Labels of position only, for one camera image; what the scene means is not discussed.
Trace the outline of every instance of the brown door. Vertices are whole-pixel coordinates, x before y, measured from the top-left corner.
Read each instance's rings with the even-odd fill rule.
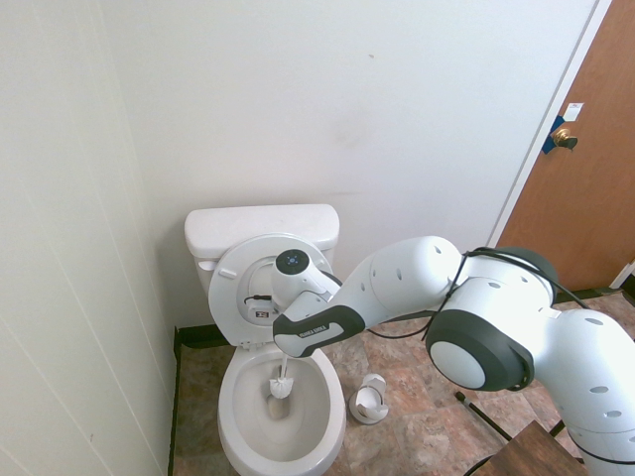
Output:
[[[541,153],[498,242],[541,253],[571,290],[635,258],[635,2],[613,0],[561,109],[584,103],[573,152]]]

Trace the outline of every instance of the wooden table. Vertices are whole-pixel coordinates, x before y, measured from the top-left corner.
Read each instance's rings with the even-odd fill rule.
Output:
[[[475,473],[477,476],[588,476],[560,444],[535,421]]]

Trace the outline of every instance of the door frame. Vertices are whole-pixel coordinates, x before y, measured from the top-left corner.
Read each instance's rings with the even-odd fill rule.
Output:
[[[545,115],[543,116],[543,120],[538,126],[538,130],[534,135],[534,140],[529,146],[529,150],[527,155],[525,156],[525,160],[523,161],[523,165],[514,180],[514,184],[510,189],[507,199],[505,200],[505,204],[498,215],[498,219],[496,220],[496,224],[494,225],[494,229],[492,230],[491,235],[489,236],[489,240],[487,241],[487,246],[495,247],[503,234],[503,230],[509,221],[509,217],[516,206],[516,202],[520,197],[521,192],[523,191],[523,187],[529,178],[529,174],[534,167],[534,164],[539,158],[541,153],[541,149],[543,148],[543,144],[545,143],[545,139],[549,135],[552,125],[560,112],[560,109],[567,98],[567,94],[569,94],[569,90],[572,87],[573,81],[577,76],[577,72],[582,66],[582,62],[586,57],[586,53],[595,38],[595,34],[599,30],[599,27],[606,15],[608,7],[610,6],[612,0],[596,0],[593,8],[591,10],[591,14],[582,29],[579,38],[577,39],[577,43],[575,44],[575,48],[571,53],[571,57],[569,59],[569,63],[565,68],[565,72],[563,73],[560,83],[554,91],[554,95],[545,111]]]

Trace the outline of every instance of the toilet brush holder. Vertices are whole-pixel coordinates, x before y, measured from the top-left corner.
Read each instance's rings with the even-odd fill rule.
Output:
[[[384,378],[378,374],[368,374],[363,378],[359,390],[348,401],[350,414],[362,424],[378,423],[388,414],[385,393]]]

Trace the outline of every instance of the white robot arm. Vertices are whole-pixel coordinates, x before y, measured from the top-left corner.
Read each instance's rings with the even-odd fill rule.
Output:
[[[298,263],[286,266],[290,252]],[[522,249],[461,257],[443,238],[416,238],[369,256],[340,288],[290,252],[272,278],[284,310],[274,340],[287,354],[305,357],[391,318],[438,310],[426,347],[446,377],[481,391],[536,378],[590,474],[635,475],[635,343],[601,312],[552,309],[557,277],[544,258]]]

